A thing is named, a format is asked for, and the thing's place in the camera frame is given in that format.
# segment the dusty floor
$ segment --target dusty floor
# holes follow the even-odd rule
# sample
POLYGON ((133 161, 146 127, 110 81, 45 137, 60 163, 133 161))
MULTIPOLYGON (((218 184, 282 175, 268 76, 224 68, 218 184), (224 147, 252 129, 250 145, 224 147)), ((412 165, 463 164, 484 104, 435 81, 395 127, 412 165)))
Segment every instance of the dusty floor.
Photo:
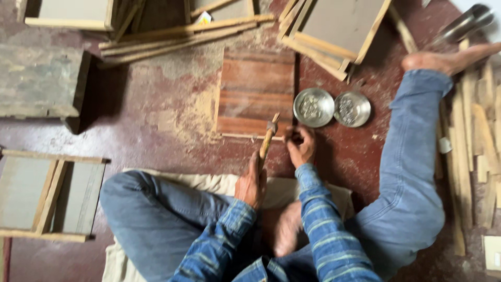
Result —
MULTIPOLYGON (((286 0, 261 0, 261 13, 279 15, 286 0)), ((396 3, 421 49, 459 15, 447 0, 434 0, 426 9, 420 0, 396 3)), ((106 71, 91 69, 82 113, 84 131, 71 135, 57 120, 0 119, 0 145, 78 156, 111 159, 105 179, 124 167, 152 168, 175 173, 239 174, 246 159, 259 148, 247 139, 220 138, 214 128, 222 51, 224 46, 282 49, 276 42, 278 25, 152 60, 106 71)), ((67 46, 98 54, 98 39, 76 31, 28 28, 16 23, 15 0, 2 1, 0 43, 24 46, 67 46)), ((453 51, 456 47, 445 47, 453 51)), ((352 81, 364 79, 360 91, 373 106, 373 115, 362 128, 350 129, 331 122, 317 130, 321 177, 352 189, 357 209, 378 196, 378 167, 390 111, 403 75, 400 60, 406 52, 387 20, 377 33, 362 66, 352 81)), ((330 76, 311 60, 300 57, 299 90, 321 87, 333 96, 353 89, 330 76)), ((272 176, 292 177, 286 149, 273 144, 267 164, 272 176)), ((450 214, 448 191, 439 192, 450 214)), ((403 268, 393 281, 487 281, 482 272, 483 252, 475 229, 467 234, 467 257, 453 255, 450 220, 431 248, 403 268)), ((501 234, 500 224, 489 232, 501 234)), ((100 281, 105 248, 113 242, 98 207, 93 228, 95 240, 85 244, 14 239, 10 282, 100 281)))

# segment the foot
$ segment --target foot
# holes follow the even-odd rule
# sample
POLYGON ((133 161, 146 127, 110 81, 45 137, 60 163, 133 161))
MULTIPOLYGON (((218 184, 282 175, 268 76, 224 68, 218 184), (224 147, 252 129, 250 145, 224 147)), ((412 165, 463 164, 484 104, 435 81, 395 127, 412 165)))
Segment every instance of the foot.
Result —
POLYGON ((302 232, 300 201, 285 208, 263 211, 263 241, 276 257, 294 252, 299 247, 298 241, 302 232))
POLYGON ((499 52, 501 52, 501 43, 479 44, 455 54, 418 52, 405 57, 402 67, 405 71, 431 69, 452 76, 471 64, 499 52))

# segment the blue jeans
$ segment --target blue jeans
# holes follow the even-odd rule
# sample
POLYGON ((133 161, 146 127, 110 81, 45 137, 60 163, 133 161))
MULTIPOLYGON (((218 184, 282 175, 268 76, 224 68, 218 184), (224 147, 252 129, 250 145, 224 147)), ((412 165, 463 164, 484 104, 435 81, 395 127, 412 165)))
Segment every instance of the blue jeans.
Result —
MULTIPOLYGON (((440 99, 451 79, 432 70, 405 73, 394 101, 380 165, 380 196, 346 223, 361 242, 375 271, 389 280, 429 247, 444 224, 433 180, 435 127, 440 99)), ((132 171, 109 179, 101 191, 108 224, 138 271, 149 281, 166 281, 203 232, 225 212, 232 198, 167 183, 132 171)), ((252 247, 259 228, 239 245, 225 279, 231 280, 260 254, 252 247)), ((310 246, 273 258, 291 280, 316 280, 310 246)))

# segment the person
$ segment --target person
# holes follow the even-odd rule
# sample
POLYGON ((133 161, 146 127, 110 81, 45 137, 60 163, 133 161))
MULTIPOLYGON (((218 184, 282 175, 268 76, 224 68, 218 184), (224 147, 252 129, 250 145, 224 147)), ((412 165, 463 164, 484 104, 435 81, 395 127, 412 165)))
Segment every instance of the person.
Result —
POLYGON ((389 280, 433 244, 444 225, 433 180, 435 127, 451 76, 498 52, 501 43, 402 61, 406 72, 390 104, 380 196, 345 223, 313 165, 314 132, 299 126, 288 128, 285 142, 301 193, 286 208, 260 211, 267 174, 258 172, 254 153, 234 198, 140 171, 117 174, 101 191, 108 224, 149 282, 389 280), (302 232, 310 243, 296 251, 302 232), (256 251, 260 234, 274 256, 256 251))

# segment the hand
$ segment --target hand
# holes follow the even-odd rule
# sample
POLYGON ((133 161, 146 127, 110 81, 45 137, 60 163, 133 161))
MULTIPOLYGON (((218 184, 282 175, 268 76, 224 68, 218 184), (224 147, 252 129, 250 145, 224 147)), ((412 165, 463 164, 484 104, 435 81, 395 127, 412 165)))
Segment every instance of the hand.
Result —
POLYGON ((235 184, 235 198, 248 203, 252 208, 258 210, 266 195, 266 170, 258 173, 259 155, 254 152, 250 158, 249 168, 235 184))
POLYGON ((296 169, 306 163, 313 164, 315 161, 317 142, 315 141, 313 129, 303 125, 289 126, 287 127, 284 143, 289 149, 292 164, 296 169))

